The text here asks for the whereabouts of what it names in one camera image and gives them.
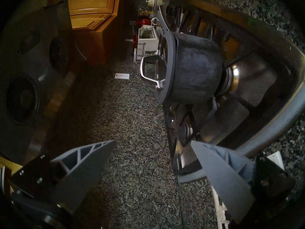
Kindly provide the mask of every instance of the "screw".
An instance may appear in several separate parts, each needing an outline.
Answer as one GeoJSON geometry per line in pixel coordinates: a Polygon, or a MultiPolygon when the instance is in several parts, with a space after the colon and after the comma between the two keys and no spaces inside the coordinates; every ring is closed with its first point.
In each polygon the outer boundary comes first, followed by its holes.
{"type": "Polygon", "coordinates": [[[40,184],[42,182],[42,178],[40,177],[38,180],[37,180],[37,184],[40,184]]]}
{"type": "Polygon", "coordinates": [[[285,173],[280,173],[279,174],[280,177],[286,178],[287,176],[285,175],[285,173]]]}
{"type": "Polygon", "coordinates": [[[267,180],[262,180],[260,183],[264,187],[268,187],[269,186],[269,182],[267,180]]]}

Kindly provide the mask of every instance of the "red object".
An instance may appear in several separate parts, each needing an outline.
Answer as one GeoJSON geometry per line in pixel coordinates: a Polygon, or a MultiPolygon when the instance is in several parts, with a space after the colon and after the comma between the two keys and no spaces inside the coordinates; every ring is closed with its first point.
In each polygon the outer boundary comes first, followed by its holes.
{"type": "Polygon", "coordinates": [[[136,21],[136,24],[142,27],[143,25],[151,25],[152,22],[149,19],[142,19],[141,21],[136,21]]]}
{"type": "Polygon", "coordinates": [[[133,39],[133,48],[138,48],[138,36],[134,35],[134,39],[133,39]]]}

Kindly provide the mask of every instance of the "electrical outlet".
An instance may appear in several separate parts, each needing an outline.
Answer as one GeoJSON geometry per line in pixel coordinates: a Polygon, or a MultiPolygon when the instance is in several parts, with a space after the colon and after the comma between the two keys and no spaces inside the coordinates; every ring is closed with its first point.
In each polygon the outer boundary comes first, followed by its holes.
{"type": "Polygon", "coordinates": [[[115,79],[129,79],[129,74],[116,73],[114,78],[115,79]]]}

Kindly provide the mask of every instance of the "black pot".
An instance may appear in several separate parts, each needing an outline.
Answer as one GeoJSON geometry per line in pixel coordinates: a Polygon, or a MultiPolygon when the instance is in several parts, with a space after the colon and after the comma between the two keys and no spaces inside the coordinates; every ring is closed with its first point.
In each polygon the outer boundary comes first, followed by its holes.
{"type": "Polygon", "coordinates": [[[223,61],[217,44],[184,33],[166,31],[159,41],[157,54],[144,56],[141,78],[156,85],[160,104],[204,103],[215,93],[221,78],[223,61]],[[145,62],[156,61],[155,79],[145,77],[145,62]]]}

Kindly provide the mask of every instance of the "pot handle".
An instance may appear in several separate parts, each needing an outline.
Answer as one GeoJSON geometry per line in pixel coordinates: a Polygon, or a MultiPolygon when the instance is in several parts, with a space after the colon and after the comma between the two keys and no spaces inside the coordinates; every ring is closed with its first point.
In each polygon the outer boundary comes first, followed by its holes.
{"type": "Polygon", "coordinates": [[[141,63],[140,63],[140,75],[141,75],[141,79],[143,81],[156,85],[158,89],[162,89],[163,84],[160,80],[151,79],[144,75],[145,62],[148,62],[148,61],[152,62],[152,61],[156,61],[159,59],[162,59],[162,58],[158,54],[143,56],[141,63]]]}

